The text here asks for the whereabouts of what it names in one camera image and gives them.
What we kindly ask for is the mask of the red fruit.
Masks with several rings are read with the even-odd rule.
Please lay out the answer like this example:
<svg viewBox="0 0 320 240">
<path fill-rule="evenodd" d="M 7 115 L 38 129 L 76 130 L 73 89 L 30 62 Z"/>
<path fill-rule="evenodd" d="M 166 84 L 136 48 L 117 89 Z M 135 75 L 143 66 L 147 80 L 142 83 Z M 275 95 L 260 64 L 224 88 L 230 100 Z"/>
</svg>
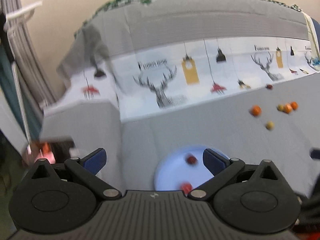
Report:
<svg viewBox="0 0 320 240">
<path fill-rule="evenodd" d="M 183 182 L 180 184 L 180 190 L 182 190 L 183 193 L 187 195 L 190 191 L 193 190 L 193 186 L 189 182 Z"/>
</svg>

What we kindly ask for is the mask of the orange cluster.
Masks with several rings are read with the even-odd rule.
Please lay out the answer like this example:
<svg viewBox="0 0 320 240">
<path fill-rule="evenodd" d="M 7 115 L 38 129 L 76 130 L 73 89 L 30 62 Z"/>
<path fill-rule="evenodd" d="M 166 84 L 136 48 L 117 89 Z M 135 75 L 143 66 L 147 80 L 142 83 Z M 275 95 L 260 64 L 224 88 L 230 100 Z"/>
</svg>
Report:
<svg viewBox="0 0 320 240">
<path fill-rule="evenodd" d="M 283 112 L 286 114 L 290 114 L 292 112 L 292 110 L 293 110 L 293 108 L 289 103 L 287 103 L 283 106 Z"/>
</svg>

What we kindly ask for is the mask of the small orange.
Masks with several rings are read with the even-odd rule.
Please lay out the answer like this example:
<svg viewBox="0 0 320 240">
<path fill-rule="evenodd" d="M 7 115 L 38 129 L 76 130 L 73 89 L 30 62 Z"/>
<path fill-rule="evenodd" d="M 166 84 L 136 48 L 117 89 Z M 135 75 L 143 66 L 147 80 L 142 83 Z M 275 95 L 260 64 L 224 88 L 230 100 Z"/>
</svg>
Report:
<svg viewBox="0 0 320 240">
<path fill-rule="evenodd" d="M 296 103 L 295 101 L 291 102 L 290 105 L 294 111 L 298 109 L 298 103 Z"/>
<path fill-rule="evenodd" d="M 257 116 L 259 116 L 259 115 L 262 113 L 262 110 L 261 110 L 261 108 L 260 108 L 258 105 L 254 105 L 254 106 L 252 106 L 252 108 L 251 108 L 251 110 L 250 110 L 250 113 L 251 113 L 253 116 L 257 117 Z"/>
</svg>

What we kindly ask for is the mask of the black smartphone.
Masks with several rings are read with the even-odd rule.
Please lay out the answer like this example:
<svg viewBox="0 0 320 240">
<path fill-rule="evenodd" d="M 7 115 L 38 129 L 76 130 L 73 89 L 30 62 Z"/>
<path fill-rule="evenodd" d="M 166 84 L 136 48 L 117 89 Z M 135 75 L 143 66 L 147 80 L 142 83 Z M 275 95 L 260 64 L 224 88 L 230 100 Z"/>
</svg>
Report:
<svg viewBox="0 0 320 240">
<path fill-rule="evenodd" d="M 47 159 L 50 164 L 63 163 L 71 155 L 69 150 L 74 148 L 72 138 L 54 138 L 35 142 L 36 150 L 34 162 L 37 159 Z"/>
</svg>

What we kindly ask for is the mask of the blue round plate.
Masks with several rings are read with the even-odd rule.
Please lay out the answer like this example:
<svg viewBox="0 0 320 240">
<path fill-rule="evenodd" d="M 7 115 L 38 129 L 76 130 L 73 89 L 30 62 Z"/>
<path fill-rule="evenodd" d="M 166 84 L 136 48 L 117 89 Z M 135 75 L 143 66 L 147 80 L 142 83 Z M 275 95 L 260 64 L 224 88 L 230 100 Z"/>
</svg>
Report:
<svg viewBox="0 0 320 240">
<path fill-rule="evenodd" d="M 154 186 L 157 191 L 177 191 L 180 184 L 189 182 L 193 189 L 210 180 L 214 176 L 203 164 L 204 145 L 191 145 L 179 148 L 165 157 L 157 166 Z M 186 157 L 194 155 L 198 163 L 188 165 Z"/>
</svg>

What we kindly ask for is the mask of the small yellow-green fruit lower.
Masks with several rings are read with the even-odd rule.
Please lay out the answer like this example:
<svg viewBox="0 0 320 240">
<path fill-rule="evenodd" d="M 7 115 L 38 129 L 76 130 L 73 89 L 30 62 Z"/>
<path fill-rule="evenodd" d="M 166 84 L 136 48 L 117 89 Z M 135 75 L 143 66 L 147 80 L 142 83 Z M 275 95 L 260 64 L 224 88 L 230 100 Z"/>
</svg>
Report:
<svg viewBox="0 0 320 240">
<path fill-rule="evenodd" d="M 272 130 L 274 128 L 274 123 L 272 121 L 268 121 L 266 124 L 265 124 L 265 127 L 268 129 L 268 130 Z"/>
</svg>

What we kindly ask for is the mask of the small yellow-green fruit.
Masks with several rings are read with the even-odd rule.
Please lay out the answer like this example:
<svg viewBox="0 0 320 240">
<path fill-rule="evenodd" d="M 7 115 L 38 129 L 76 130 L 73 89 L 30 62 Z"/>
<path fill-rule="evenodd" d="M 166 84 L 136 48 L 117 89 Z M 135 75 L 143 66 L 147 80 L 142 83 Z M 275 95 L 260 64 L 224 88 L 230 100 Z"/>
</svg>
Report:
<svg viewBox="0 0 320 240">
<path fill-rule="evenodd" d="M 274 123 L 272 121 L 268 121 L 266 124 L 265 124 L 265 127 L 268 129 L 268 130 L 272 130 L 274 128 Z"/>
<path fill-rule="evenodd" d="M 284 106 L 283 105 L 278 105 L 277 110 L 283 112 L 284 111 Z"/>
</svg>

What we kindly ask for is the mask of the small yellow-green fruit right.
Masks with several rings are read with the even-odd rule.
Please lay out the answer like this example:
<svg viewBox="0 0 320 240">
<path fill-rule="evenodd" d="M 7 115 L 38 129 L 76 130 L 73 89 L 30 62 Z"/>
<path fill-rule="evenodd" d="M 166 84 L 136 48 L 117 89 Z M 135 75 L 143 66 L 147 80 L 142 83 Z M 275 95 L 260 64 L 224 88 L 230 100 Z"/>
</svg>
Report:
<svg viewBox="0 0 320 240">
<path fill-rule="evenodd" d="M 283 105 L 278 105 L 277 110 L 283 112 L 284 111 L 284 106 Z"/>
</svg>

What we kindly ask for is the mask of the grey printed sofa cover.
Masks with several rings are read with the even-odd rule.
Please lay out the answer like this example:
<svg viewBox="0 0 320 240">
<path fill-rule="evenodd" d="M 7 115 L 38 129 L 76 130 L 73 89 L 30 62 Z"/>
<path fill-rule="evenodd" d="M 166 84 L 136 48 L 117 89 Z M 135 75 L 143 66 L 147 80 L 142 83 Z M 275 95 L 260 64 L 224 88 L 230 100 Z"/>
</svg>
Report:
<svg viewBox="0 0 320 240">
<path fill-rule="evenodd" d="M 271 159 L 295 191 L 312 191 L 319 23 L 305 12 L 259 0 L 134 3 L 83 27 L 57 72 L 69 87 L 44 111 L 41 139 L 72 138 L 81 154 L 104 148 L 100 177 L 119 189 L 155 189 L 165 157 L 204 145 Z M 293 101 L 296 111 L 277 110 Z"/>
</svg>

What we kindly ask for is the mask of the grey curtain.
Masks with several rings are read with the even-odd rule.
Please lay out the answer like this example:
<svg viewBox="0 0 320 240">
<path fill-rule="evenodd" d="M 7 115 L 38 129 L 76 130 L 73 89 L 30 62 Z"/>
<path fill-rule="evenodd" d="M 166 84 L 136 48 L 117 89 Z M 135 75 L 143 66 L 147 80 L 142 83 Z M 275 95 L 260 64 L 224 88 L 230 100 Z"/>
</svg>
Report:
<svg viewBox="0 0 320 240">
<path fill-rule="evenodd" d="M 6 14 L 21 8 L 21 0 L 1 0 L 1 9 Z M 48 103 L 54 103 L 57 96 L 37 58 L 27 25 L 23 23 L 18 26 L 9 36 L 9 40 L 16 56 L 23 89 L 37 103 L 44 100 Z"/>
</svg>

